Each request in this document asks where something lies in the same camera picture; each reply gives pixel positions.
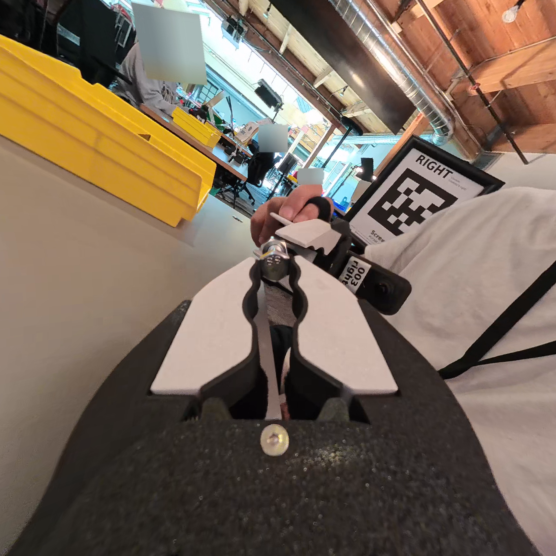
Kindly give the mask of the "stacked yellow bins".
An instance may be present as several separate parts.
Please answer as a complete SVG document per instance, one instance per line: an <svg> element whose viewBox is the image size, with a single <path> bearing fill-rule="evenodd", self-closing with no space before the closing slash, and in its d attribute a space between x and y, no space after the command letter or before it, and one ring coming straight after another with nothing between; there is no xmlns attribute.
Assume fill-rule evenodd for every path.
<svg viewBox="0 0 556 556"><path fill-rule="evenodd" d="M219 130L210 122L202 122L199 118L189 114L180 107L175 107L172 119L175 125L209 149L216 147L221 139Z"/></svg>

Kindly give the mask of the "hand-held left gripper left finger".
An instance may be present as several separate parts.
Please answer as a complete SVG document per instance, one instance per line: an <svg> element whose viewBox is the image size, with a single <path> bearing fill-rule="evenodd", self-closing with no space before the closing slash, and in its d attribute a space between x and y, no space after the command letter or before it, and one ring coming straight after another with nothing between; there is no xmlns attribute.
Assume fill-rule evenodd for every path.
<svg viewBox="0 0 556 556"><path fill-rule="evenodd" d="M219 275L192 299L151 384L155 395L196 395L243 362L252 351L253 327L243 302L254 286L249 257Z"/></svg>

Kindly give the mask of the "black ceiling beam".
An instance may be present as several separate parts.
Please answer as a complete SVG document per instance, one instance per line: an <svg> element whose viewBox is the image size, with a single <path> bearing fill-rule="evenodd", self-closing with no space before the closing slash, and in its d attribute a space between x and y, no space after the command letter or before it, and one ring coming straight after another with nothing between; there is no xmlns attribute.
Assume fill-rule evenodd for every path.
<svg viewBox="0 0 556 556"><path fill-rule="evenodd" d="M397 134L415 107L330 1L273 1L310 46Z"/></svg>

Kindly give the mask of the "person's white shirt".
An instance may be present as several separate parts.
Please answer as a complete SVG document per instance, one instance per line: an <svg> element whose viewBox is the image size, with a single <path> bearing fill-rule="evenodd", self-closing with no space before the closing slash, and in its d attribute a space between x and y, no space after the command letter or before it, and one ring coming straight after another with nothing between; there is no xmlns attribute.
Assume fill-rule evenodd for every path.
<svg viewBox="0 0 556 556"><path fill-rule="evenodd" d="M440 211L365 257L412 292L388 317L437 371L466 352L555 264L555 190L512 187ZM510 510L542 555L555 555L555 284L500 339L447 380Z"/></svg>

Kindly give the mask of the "black lamp stand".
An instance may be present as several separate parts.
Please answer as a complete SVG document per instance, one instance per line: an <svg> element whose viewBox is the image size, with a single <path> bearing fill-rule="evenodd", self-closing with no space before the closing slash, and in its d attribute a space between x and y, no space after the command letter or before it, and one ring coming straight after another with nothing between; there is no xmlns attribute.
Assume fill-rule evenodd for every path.
<svg viewBox="0 0 556 556"><path fill-rule="evenodd" d="M326 168L326 166L330 163L330 161L334 157L337 150L342 146L342 144L345 142L345 140L347 139L347 137L349 135L353 135L353 136L357 136L357 137L360 137L360 136L363 135L363 129L361 128L361 126L357 123L357 121L354 118L347 117L347 116L341 116L340 123L345 128L343 135L340 137L340 139L335 144L333 149L329 152L328 157L325 159L325 161L322 163L322 165L321 166L315 166L316 169L324 170ZM331 124L330 128L324 133L324 135L321 137L321 139L319 139L319 142L316 144L315 148L309 154L309 157L303 163L302 169L311 169L312 168L312 166L311 166L312 163L315 162L316 158L318 157L318 155L321 153L321 151L325 147L325 144L327 144L329 139L332 137L335 130L336 130L336 126Z"/></svg>

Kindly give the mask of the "black-framed marker sign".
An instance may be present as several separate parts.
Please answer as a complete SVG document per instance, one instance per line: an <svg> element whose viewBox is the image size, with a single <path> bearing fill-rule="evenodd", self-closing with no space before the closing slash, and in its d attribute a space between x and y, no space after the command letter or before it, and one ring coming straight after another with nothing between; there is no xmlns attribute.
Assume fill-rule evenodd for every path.
<svg viewBox="0 0 556 556"><path fill-rule="evenodd" d="M453 205L498 191L504 181L413 135L346 213L356 244L413 231Z"/></svg>

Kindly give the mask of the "grey desk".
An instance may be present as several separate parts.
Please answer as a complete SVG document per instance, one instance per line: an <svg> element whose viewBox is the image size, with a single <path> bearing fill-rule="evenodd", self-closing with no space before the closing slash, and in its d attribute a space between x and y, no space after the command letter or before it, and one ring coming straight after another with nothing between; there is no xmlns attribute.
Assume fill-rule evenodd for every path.
<svg viewBox="0 0 556 556"><path fill-rule="evenodd" d="M1 555L112 369L253 248L218 198L173 228L1 138Z"/></svg>

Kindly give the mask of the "person's right hand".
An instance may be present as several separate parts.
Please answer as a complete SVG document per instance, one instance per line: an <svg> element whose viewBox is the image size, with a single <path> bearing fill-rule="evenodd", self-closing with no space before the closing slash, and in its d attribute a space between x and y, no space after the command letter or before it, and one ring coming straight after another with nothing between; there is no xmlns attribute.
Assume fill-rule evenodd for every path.
<svg viewBox="0 0 556 556"><path fill-rule="evenodd" d="M271 213L292 223L317 219L319 208L309 204L309 200L314 197L324 198L330 205L330 212L333 212L333 201L329 197L323 197L323 188L319 184L298 186L287 197L275 196L258 207L250 219L251 237L255 245L260 247L280 228L280 222Z"/></svg>

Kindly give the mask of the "silver spiral duct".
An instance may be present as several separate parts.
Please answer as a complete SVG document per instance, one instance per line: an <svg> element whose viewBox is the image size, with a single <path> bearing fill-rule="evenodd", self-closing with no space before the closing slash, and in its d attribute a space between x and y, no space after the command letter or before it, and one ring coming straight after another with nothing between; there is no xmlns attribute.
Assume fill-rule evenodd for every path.
<svg viewBox="0 0 556 556"><path fill-rule="evenodd" d="M432 143L447 144L454 134L448 101L403 44L378 1L330 1L351 32L399 86L433 130Z"/></svg>

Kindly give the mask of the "steel hex bolt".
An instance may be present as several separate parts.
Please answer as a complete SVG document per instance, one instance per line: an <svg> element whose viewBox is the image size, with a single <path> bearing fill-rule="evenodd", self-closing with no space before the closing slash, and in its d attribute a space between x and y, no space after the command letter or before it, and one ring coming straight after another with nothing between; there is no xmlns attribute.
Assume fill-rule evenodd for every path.
<svg viewBox="0 0 556 556"><path fill-rule="evenodd" d="M261 277L272 282L279 282L289 275L290 257L287 253L268 251L260 257Z"/></svg>

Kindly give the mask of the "yellow plastic bin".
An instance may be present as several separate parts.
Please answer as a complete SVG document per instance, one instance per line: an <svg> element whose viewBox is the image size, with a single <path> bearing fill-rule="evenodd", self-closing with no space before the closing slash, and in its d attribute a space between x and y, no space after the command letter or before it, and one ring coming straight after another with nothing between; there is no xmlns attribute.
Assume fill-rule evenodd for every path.
<svg viewBox="0 0 556 556"><path fill-rule="evenodd" d="M77 68L1 36L1 135L176 227L216 163Z"/></svg>

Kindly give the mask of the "wooden work table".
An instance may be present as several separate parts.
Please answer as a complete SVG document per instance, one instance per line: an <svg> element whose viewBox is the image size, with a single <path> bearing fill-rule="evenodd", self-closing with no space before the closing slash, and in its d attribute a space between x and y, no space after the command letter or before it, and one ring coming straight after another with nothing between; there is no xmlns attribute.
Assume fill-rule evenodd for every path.
<svg viewBox="0 0 556 556"><path fill-rule="evenodd" d="M234 161L229 162L228 156L226 155L224 148L220 144L217 144L214 148L209 149L207 146L203 145L197 139L195 139L192 135L177 126L168 115L164 114L162 111L156 108L153 109L144 104L141 104L140 111L152 120L156 121L165 129L167 129L170 133L179 137L180 140L187 143L188 145L211 159L219 167L222 167L224 170L232 173L243 182L247 180L248 164L246 162L242 164Z"/></svg>

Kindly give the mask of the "black studio light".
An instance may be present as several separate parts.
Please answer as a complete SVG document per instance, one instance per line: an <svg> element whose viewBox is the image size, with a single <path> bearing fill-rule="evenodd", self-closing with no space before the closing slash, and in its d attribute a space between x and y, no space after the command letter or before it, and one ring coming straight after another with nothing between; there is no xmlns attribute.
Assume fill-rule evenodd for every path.
<svg viewBox="0 0 556 556"><path fill-rule="evenodd" d="M260 79L257 82L254 93L268 108L280 109L283 105L280 95L264 79Z"/></svg>

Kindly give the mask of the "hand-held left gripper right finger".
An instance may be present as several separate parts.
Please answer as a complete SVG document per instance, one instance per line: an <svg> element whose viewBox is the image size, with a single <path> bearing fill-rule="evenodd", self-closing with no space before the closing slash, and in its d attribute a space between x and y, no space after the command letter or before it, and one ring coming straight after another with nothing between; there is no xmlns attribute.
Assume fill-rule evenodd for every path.
<svg viewBox="0 0 556 556"><path fill-rule="evenodd" d="M298 314L290 380L306 396L394 395L398 386L356 296L301 256L292 262Z"/></svg>

